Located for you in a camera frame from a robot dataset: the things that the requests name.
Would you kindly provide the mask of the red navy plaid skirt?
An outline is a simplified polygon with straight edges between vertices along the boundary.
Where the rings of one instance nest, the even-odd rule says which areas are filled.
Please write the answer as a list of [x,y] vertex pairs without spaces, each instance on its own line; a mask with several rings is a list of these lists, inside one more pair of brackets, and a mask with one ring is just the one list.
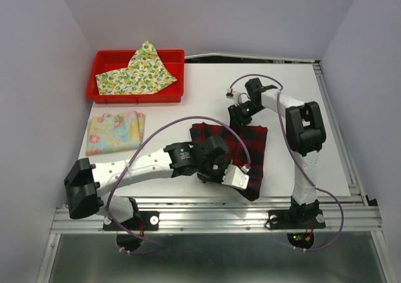
[[[225,160],[231,161],[234,165],[241,167],[247,163],[247,156],[237,138],[226,128],[219,125],[208,125],[196,123],[190,129],[190,136],[194,142],[204,142],[211,136],[221,136],[229,146],[229,153],[224,156]],[[238,133],[241,140],[248,149],[251,168],[248,171],[249,182],[247,189],[239,190],[247,200],[253,202],[260,196],[264,175],[264,154],[268,129],[263,126],[246,126]]]

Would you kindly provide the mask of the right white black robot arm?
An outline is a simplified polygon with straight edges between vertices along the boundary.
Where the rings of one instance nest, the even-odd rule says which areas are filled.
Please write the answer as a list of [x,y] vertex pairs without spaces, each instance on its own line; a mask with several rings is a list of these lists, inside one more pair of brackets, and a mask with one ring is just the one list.
[[271,230],[305,229],[316,225],[325,227],[320,210],[316,177],[318,155],[326,141],[326,130],[320,106],[315,101],[296,100],[282,93],[278,81],[264,86],[262,75],[247,75],[245,84],[248,99],[242,101],[241,93],[228,87],[226,96],[233,101],[228,108],[230,127],[238,131],[251,123],[252,117],[269,109],[278,114],[284,142],[294,161],[294,189],[290,206],[284,210],[270,210],[266,228]]

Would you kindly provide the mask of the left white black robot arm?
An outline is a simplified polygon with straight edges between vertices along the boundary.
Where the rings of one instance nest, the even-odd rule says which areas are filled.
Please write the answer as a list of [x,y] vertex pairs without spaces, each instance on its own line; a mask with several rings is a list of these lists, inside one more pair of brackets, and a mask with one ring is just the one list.
[[116,189],[194,174],[208,182],[232,186],[234,165],[223,159],[228,151],[221,137],[212,136],[203,143],[173,143],[133,162],[91,163],[81,158],[64,179],[69,216],[85,219],[102,215],[125,229],[133,229],[139,223],[137,203],[133,198],[116,195]]

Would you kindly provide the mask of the lemon print skirt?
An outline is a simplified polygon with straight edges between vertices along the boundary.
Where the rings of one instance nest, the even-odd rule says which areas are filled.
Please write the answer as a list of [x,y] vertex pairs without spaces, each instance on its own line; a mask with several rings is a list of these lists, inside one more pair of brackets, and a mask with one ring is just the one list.
[[177,81],[149,41],[136,50],[126,67],[98,74],[95,78],[100,95],[152,95]]

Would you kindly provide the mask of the red plastic bin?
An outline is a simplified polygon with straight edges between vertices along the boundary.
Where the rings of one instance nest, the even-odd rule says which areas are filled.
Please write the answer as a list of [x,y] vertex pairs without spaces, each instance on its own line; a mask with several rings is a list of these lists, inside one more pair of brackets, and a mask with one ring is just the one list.
[[90,79],[86,87],[86,97],[97,104],[153,104],[180,103],[184,94],[184,50],[159,49],[157,51],[167,70],[177,81],[154,95],[100,95],[95,76],[128,65],[134,50],[102,50],[97,52]]

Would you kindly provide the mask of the pastel floral folded skirt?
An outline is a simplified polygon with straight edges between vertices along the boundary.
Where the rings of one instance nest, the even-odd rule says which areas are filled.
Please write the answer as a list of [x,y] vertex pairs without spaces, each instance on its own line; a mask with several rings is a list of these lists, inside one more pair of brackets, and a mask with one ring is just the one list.
[[135,110],[92,117],[86,130],[86,155],[138,149],[143,142],[145,119],[145,114]]

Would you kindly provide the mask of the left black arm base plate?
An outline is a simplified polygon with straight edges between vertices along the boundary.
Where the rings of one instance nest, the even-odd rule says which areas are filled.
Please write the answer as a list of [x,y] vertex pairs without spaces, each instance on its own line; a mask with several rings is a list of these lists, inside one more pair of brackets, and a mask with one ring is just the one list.
[[140,211],[138,215],[122,223],[132,231],[158,231],[159,212],[156,210]]

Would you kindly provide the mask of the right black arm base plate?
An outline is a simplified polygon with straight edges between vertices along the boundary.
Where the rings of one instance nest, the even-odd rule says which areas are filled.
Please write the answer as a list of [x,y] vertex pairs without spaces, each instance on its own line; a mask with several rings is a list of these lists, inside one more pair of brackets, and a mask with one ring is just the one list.
[[271,230],[301,230],[324,229],[326,227],[322,210],[308,212],[304,215],[290,212],[290,210],[270,210],[269,219],[265,226],[269,225]]

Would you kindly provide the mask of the aluminium right side rail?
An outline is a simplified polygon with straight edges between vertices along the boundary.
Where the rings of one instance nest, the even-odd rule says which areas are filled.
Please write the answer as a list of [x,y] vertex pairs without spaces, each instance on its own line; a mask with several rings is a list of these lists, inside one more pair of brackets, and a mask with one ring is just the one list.
[[336,147],[340,156],[341,165],[345,174],[345,178],[348,183],[348,189],[351,195],[358,196],[360,199],[357,202],[361,202],[364,206],[378,207],[377,199],[370,198],[362,184],[361,178],[358,174],[357,168],[350,154],[350,151],[343,139],[340,126],[338,124],[333,105],[328,94],[328,90],[324,81],[323,71],[320,66],[320,60],[312,62],[313,70],[316,76],[318,87],[322,95],[322,99],[328,114],[328,119],[331,126],[331,131],[335,139]]

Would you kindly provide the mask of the aluminium front rail frame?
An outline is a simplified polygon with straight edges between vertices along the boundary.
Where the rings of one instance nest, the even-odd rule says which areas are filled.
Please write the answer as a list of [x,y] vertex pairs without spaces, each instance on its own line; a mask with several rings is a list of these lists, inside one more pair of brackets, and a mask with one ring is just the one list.
[[116,235],[103,230],[100,217],[71,220],[55,212],[39,282],[386,282],[382,220],[377,207],[358,195],[342,208],[321,199],[327,227],[315,245],[329,248],[301,253],[288,247],[286,234],[264,226],[268,211],[283,198],[230,202],[225,198],[141,198],[141,210],[157,210],[161,248],[152,255],[120,253]]

